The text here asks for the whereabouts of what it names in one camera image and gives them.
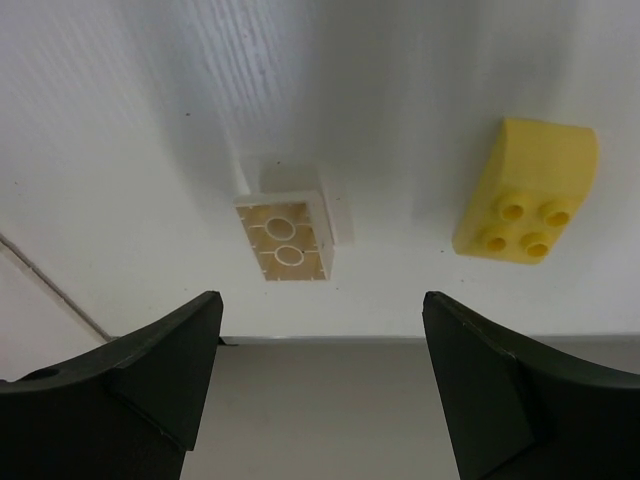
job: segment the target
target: yellow lego block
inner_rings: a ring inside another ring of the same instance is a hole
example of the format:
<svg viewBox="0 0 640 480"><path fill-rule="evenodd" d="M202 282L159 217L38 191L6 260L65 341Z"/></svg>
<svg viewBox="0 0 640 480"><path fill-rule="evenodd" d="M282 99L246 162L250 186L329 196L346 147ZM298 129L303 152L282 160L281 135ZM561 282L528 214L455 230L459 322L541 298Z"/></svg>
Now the yellow lego block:
<svg viewBox="0 0 640 480"><path fill-rule="evenodd" d="M540 263L586 199L597 164L592 129L506 118L454 235L454 250Z"/></svg>

